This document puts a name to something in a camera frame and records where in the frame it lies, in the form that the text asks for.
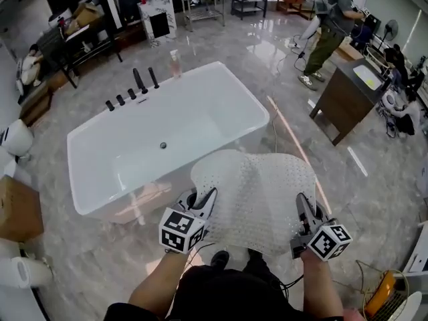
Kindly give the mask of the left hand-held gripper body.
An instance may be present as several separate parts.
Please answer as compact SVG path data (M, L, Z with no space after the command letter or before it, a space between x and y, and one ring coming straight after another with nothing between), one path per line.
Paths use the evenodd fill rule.
M158 240L166 249L186 254L203 240L208 226L208 220L167 207L158 227Z

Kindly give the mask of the white dotted bath mat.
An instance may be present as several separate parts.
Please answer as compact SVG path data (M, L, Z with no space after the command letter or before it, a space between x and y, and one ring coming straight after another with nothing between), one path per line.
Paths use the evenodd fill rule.
M290 241L300 229L298 194L311 203L316 197L312 167L284 153L219 150L194 164L191 180L198 203L217 189L205 241L269 256L289 252Z

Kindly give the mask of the person's left forearm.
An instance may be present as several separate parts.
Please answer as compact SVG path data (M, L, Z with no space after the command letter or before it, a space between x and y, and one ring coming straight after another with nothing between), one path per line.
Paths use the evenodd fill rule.
M134 289L128 303L163 320L171 307L189 254L168 252L155 269Z

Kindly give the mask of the person's black trousers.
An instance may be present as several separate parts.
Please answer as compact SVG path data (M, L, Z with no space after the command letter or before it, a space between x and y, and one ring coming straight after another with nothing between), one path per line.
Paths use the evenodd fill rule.
M251 274L266 282L279 281L279 278L270 271L260 252L253 249L248 249L247 252L249 260L242 272Z

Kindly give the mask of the white bathtub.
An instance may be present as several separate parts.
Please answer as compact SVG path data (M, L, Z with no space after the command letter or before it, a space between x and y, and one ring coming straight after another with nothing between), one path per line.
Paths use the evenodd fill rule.
M257 150L269 112L221 62L159 86L68 134L70 187L81 216L128 223L192 189L190 172L200 158Z

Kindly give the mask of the dark wooden vanity cabinet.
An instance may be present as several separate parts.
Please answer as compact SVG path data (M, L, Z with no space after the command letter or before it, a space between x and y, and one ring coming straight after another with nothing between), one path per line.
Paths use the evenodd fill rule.
M383 77L370 65L371 70L383 81L378 90L371 90L353 72L353 68L361 64L370 65L364 58L338 65L310 113L312 120L321 113L337 129L337 136L331 140L334 146L381 101L391 83L388 76Z

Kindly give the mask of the black bathtub spout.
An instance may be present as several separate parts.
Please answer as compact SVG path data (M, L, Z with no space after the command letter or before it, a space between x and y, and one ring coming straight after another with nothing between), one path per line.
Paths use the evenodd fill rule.
M148 89L144 85L138 70L136 68L133 68L132 73L133 73L134 80L136 82L137 88L141 91L142 94L146 94L148 92Z

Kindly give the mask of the pink pump bottle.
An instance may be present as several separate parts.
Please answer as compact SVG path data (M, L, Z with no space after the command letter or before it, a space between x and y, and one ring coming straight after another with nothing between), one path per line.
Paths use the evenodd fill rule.
M182 75L180 55L177 49L170 51L171 55L171 70L175 78L180 78Z

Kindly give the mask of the white round robot device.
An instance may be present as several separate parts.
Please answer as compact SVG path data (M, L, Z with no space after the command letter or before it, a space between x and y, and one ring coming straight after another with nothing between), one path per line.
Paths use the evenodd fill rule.
M382 97L382 103L384 107L388 110L393 110L396 106L395 95L393 91L388 90Z

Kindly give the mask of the white vanity basin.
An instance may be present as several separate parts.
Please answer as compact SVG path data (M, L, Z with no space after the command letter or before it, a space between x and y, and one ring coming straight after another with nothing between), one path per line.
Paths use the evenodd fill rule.
M357 77L371 90L378 90L383 81L371 70L371 66L361 64L353 68L353 72L357 75Z

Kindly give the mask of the brown cardboard box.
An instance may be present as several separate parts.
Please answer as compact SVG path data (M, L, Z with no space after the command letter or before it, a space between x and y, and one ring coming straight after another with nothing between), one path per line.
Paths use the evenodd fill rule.
M7 175L0 179L0 238L26 242L44 232L39 193Z

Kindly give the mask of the wooden platform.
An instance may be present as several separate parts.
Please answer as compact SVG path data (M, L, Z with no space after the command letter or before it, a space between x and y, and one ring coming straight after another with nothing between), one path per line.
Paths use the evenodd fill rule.
M44 82L23 101L19 119L27 127L35 124L51 107L53 92Z

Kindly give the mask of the marble pattern cabinet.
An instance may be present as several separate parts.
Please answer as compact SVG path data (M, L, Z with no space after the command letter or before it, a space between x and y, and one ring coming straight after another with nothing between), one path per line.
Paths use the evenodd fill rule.
M148 0L137 6L151 47L159 47L176 38L177 24L171 0Z

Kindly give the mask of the black standing fan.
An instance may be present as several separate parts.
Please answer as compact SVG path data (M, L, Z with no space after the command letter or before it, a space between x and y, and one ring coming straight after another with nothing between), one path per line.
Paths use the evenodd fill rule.
M389 20L385 26L384 26L384 35L381 40L381 44L379 45L379 48L382 47L384 42L394 40L394 38L397 36L399 30L398 23L395 19Z

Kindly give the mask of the open cardboard box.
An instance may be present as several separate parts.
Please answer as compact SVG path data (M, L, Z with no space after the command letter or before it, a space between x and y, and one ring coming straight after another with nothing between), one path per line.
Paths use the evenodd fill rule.
M64 26L64 34L69 37L101 17L102 13L96 5L93 3L81 3L72 14L68 24Z

